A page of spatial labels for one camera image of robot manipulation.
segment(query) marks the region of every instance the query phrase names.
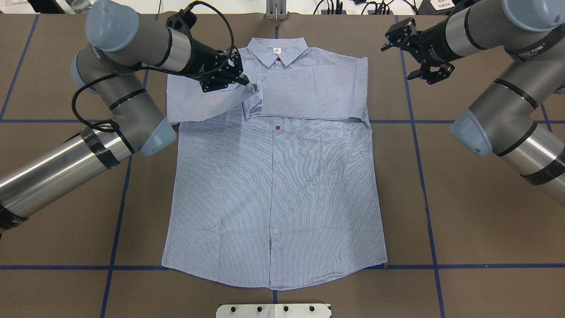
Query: brown table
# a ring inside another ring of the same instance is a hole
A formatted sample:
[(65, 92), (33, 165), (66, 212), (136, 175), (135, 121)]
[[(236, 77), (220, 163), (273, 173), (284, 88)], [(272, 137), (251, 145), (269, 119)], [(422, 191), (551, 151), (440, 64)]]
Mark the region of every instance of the brown table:
[[(86, 43), (84, 19), (0, 15), (0, 175), (81, 128), (70, 109), (77, 86), (69, 66)], [(496, 156), (478, 158), (449, 133), (510, 63), (503, 50), (456, 61), (452, 78), (434, 86), (406, 84), (403, 64), (408, 72), (417, 64), (397, 49), (379, 50), (393, 16), (228, 19), (239, 47), (251, 37), (274, 37), (280, 24), (280, 37), (369, 57), (388, 268), (278, 293), (162, 268), (172, 145), (150, 158), (134, 156), (7, 232), (0, 240), (0, 317), (214, 317), (219, 304), (273, 301), (331, 303), (336, 318), (440, 317), (442, 310), (448, 318), (563, 316), (565, 209)], [(418, 27), (440, 19), (417, 17)], [(200, 16), (193, 31), (212, 47), (229, 43), (217, 16)], [(166, 76), (149, 73), (147, 89), (165, 111)], [(564, 102), (554, 96), (533, 115), (562, 138)], [(79, 104), (88, 119), (111, 116), (95, 95), (84, 94)]]

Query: light blue joint cap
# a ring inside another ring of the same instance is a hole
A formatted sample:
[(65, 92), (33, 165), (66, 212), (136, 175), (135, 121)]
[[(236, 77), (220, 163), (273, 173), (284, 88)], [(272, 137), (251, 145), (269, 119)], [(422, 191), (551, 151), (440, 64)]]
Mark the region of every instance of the light blue joint cap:
[(451, 125), (451, 134), (479, 157), (485, 157), (493, 151), (485, 130), (469, 109)]
[(502, 0), (504, 13), (517, 27), (547, 32), (565, 22), (564, 0)]
[[(78, 57), (79, 57), (79, 53), (77, 53), (77, 54), (75, 55), (75, 59), (72, 60), (72, 63), (71, 63), (71, 76), (72, 76), (72, 79), (75, 81), (75, 83), (76, 83), (79, 87), (83, 87), (84, 85), (86, 85), (86, 83), (85, 83), (85, 82), (82, 80), (82, 78), (80, 77), (79, 69), (76, 67), (76, 62), (77, 62), (77, 59), (78, 59)], [(90, 88), (90, 87), (87, 88), (86, 91), (89, 92), (89, 93), (98, 94), (97, 91), (93, 90), (93, 89)]]
[(114, 52), (128, 45), (137, 33), (137, 12), (110, 0), (98, 0), (86, 19), (86, 38), (103, 51)]
[(149, 157), (154, 153), (161, 151), (161, 149), (172, 144), (176, 140), (176, 133), (169, 124), (167, 117), (163, 118), (157, 129), (151, 134), (149, 139), (141, 147), (140, 152), (145, 157)]

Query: blue and white striped shirt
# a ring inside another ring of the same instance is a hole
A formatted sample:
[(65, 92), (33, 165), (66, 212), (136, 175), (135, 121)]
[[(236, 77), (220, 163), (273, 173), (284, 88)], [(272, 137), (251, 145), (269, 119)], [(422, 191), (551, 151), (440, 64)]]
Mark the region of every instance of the blue and white striped shirt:
[(168, 84), (169, 119), (181, 123), (163, 266), (286, 290), (386, 262), (367, 59), (303, 38), (254, 38), (241, 56), (257, 93), (205, 121), (179, 102), (202, 94), (198, 83)]

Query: shirt collar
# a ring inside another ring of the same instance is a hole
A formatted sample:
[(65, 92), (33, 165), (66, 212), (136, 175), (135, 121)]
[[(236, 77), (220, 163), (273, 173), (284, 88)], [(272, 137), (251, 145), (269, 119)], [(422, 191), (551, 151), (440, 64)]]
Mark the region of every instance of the shirt collar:
[[(270, 48), (283, 48), (281, 54), (273, 54)], [(265, 66), (271, 66), (277, 57), (281, 58), (284, 66), (289, 66), (304, 51), (308, 49), (306, 41), (301, 38), (252, 38), (247, 49)]]

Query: white bracket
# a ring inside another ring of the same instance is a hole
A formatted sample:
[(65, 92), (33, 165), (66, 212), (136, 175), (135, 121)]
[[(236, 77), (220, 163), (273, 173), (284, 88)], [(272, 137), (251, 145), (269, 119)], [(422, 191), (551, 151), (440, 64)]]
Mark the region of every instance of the white bracket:
[(221, 305), (216, 318), (332, 318), (330, 304)]
[(267, 20), (286, 20), (286, 0), (267, 0)]

